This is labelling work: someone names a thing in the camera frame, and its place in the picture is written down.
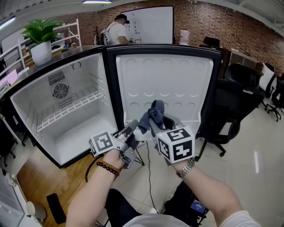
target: green plant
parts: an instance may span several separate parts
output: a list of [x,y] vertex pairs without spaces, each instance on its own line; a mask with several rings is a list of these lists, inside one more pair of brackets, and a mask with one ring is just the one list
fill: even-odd
[[54,27],[62,25],[62,22],[56,19],[34,19],[25,26],[26,29],[22,34],[26,38],[30,38],[36,44],[41,44],[49,40],[58,39]]

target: pink paper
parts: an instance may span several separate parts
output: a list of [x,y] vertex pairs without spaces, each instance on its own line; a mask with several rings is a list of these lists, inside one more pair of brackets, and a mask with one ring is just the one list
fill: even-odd
[[5,76],[2,80],[0,80],[0,86],[5,82],[8,81],[10,85],[12,85],[16,79],[18,78],[18,74],[16,69],[13,70],[11,73],[9,73],[7,76]]

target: white shirt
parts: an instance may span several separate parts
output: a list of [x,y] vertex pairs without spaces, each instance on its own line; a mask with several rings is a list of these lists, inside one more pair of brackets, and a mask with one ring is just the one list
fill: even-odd
[[106,30],[110,34],[113,44],[120,44],[118,37],[126,36],[125,27],[121,23],[112,22]]
[[[189,227],[170,215],[147,214],[133,218],[123,227]],[[247,211],[239,211],[229,216],[220,227],[261,227]]]

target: black fridge frame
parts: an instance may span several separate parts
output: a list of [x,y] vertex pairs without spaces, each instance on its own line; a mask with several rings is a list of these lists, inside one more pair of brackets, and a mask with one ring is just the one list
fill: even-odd
[[87,154],[90,153],[91,149],[81,153],[77,157],[71,159],[67,163],[60,165],[56,162],[46,151],[45,149],[37,142],[37,140],[33,137],[31,132],[27,129],[25,124],[22,122],[21,118],[19,117],[18,113],[14,105],[11,102],[10,97],[17,92],[19,89],[24,87],[25,85],[29,84],[31,81],[41,77],[42,75],[61,67],[65,64],[68,64],[72,61],[79,60],[81,58],[94,55],[97,53],[102,53],[103,61],[104,61],[104,68],[106,73],[106,81],[108,85],[108,90],[110,93],[110,100],[112,104],[112,109],[114,112],[114,117],[116,120],[118,130],[122,130],[124,128],[124,120],[123,120],[123,106],[122,106],[122,99],[120,88],[118,86],[118,74],[117,74],[117,67],[116,67],[116,56],[118,55],[131,55],[131,54],[167,54],[167,55],[186,55],[186,56],[195,56],[195,57],[202,57],[208,58],[213,60],[213,70],[211,74],[211,79],[209,83],[209,87],[207,90],[207,94],[205,97],[205,101],[201,110],[201,125],[202,122],[208,117],[209,115],[209,103],[211,99],[214,97],[214,92],[216,90],[216,81],[218,77],[218,71],[221,64],[221,53],[216,50],[210,49],[203,49],[198,47],[189,47],[183,45],[174,45],[174,44],[134,44],[134,45],[116,45],[116,46],[103,46],[99,48],[90,48],[83,50],[79,53],[74,55],[67,56],[63,59],[58,61],[54,61],[51,63],[47,63],[43,65],[34,73],[32,69],[30,76],[25,78],[21,83],[14,85],[10,90],[6,92],[6,94],[1,98],[0,105],[4,107],[2,109],[3,115],[8,116],[15,116],[21,127],[25,130],[27,135],[32,140],[33,144],[35,144],[40,151],[58,168],[65,168],[70,166],[71,164],[75,163],[79,159],[83,158]]
[[[76,161],[80,160],[81,158],[85,157],[86,155],[91,153],[91,149],[88,149],[86,151],[84,151],[83,153],[79,154],[78,156],[76,156],[75,158],[69,160],[68,162],[66,162],[63,165],[60,165],[57,161],[55,161],[54,158],[52,158],[52,156],[38,143],[38,141],[34,138],[34,136],[31,134],[31,132],[28,130],[28,128],[26,127],[26,125],[23,123],[22,119],[20,118],[20,116],[18,115],[14,105],[12,104],[12,101],[10,99],[10,97],[16,93],[18,90],[20,90],[21,88],[23,88],[24,86],[26,86],[27,84],[29,84],[30,82],[32,82],[33,80],[41,77],[42,75],[56,69],[59,68],[63,65],[69,64],[73,61],[76,60],[80,60],[82,58],[88,57],[90,55],[94,55],[94,54],[98,54],[98,53],[102,53],[103,58],[104,58],[104,46],[101,47],[97,47],[94,48],[94,46],[91,47],[86,47],[86,49],[83,49],[82,51],[80,51],[78,49],[78,53],[72,54],[71,52],[68,52],[65,54],[67,54],[68,56],[61,59],[60,60],[56,60],[53,62],[53,60],[51,60],[51,62],[46,63],[45,65],[42,65],[39,67],[38,70],[35,70],[35,72],[33,73],[33,68],[30,69],[31,70],[31,74],[26,77],[23,81],[21,81],[20,83],[15,84],[13,87],[11,87],[6,93],[5,95],[1,98],[0,100],[0,105],[2,108],[2,113],[4,116],[15,116],[15,118],[17,119],[18,123],[20,124],[21,128],[24,129],[24,131],[27,133],[27,135],[30,137],[32,143],[34,145],[36,145],[38,147],[38,149],[40,149],[40,151],[53,163],[55,164],[58,168],[66,168],[68,166],[70,166],[71,164],[75,163]],[[106,81],[107,81],[107,85],[110,91],[110,96],[111,96],[111,90],[112,90],[112,84],[109,83],[110,81],[110,77],[106,72]]]
[[[123,45],[123,46],[117,45],[117,46],[109,46],[104,51],[106,52],[106,54],[104,55],[105,70],[108,74],[110,83],[112,84],[111,102],[115,104],[116,114],[117,114],[115,116],[116,122],[123,122],[123,106],[122,106],[120,87],[114,86],[115,84],[119,84],[117,65],[116,65],[117,56],[136,55],[136,54],[166,54],[166,55],[185,55],[185,56],[211,59],[213,61],[213,69],[206,97],[201,109],[201,124],[199,126],[199,129],[203,126],[203,124],[205,123],[206,119],[210,114],[210,108],[211,108],[210,103],[213,102],[214,94],[216,91],[216,82],[218,79],[218,72],[222,60],[222,54],[220,51],[208,48],[205,49],[200,47],[189,47],[177,44],[135,44],[135,45]],[[119,130],[121,130],[123,127],[124,127],[123,124],[118,125]]]

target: black countertop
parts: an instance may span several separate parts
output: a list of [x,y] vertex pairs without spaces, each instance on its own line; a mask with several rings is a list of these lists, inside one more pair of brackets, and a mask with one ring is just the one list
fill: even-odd
[[19,89],[29,84],[38,77],[70,62],[101,52],[103,46],[82,46],[52,56],[51,60],[41,66],[33,65],[28,71],[19,76],[14,85],[4,94],[4,98],[10,97]]

